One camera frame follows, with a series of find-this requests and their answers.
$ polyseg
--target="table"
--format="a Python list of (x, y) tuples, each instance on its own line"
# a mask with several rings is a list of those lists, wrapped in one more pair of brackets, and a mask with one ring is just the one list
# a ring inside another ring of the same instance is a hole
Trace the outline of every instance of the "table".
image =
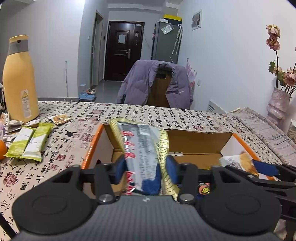
[[(40, 115), (67, 114), (73, 120), (55, 126), (42, 151), (42, 162), (6, 158), (0, 163), (0, 212), (15, 231), (11, 215), (14, 200), (67, 167), (81, 164), (100, 123), (115, 117), (140, 121), (163, 129), (201, 132), (234, 132), (250, 146), (261, 161), (281, 164), (279, 158), (248, 128), (232, 116), (194, 110), (152, 106), (84, 102), (39, 102)], [(0, 230), (0, 241), (9, 240)]]

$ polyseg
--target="ceiling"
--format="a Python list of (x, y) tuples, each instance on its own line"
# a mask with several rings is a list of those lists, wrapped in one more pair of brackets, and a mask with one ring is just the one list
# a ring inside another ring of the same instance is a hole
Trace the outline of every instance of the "ceiling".
[(168, 2), (179, 5), (183, 0), (168, 0)]
[(107, 0), (108, 3), (142, 4), (143, 6), (162, 7), (166, 0)]
[(28, 6), (28, 4), (23, 3), (21, 1), (14, 1), (14, 0), (5, 1), (4, 3), (2, 3), (2, 7), (1, 7), (0, 22), (16, 14), (26, 6)]

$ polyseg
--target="metal screw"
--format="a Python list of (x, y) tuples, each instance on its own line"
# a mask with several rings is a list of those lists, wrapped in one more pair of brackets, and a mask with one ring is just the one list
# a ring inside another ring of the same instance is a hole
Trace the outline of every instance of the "metal screw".
[(190, 193), (181, 194), (180, 199), (184, 202), (189, 202), (194, 199), (194, 196)]
[(110, 194), (103, 194), (99, 197), (99, 200), (101, 202), (109, 202), (113, 199), (113, 197)]

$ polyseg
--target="floor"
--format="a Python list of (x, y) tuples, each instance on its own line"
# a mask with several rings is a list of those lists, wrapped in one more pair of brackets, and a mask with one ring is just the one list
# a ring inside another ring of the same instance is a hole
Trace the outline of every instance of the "floor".
[(117, 103), (117, 94), (120, 89), (121, 81), (100, 81), (95, 87), (97, 103)]

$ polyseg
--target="paper sign on door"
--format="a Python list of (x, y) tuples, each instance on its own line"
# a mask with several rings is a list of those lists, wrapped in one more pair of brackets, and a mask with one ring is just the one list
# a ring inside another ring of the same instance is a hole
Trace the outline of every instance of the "paper sign on door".
[(126, 43), (126, 36), (123, 35), (123, 34), (119, 35), (119, 37), (118, 37), (118, 43), (125, 44)]

